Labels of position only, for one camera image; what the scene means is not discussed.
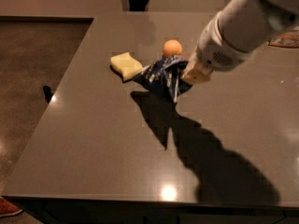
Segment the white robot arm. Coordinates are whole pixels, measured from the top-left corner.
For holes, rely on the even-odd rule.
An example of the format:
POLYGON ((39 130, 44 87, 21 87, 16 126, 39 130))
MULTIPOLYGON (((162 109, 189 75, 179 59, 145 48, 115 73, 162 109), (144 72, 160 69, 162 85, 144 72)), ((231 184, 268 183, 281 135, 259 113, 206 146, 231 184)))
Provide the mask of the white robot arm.
POLYGON ((182 80, 208 81, 242 64, 265 41, 298 23, 299 0, 231 0, 203 29, 182 80))

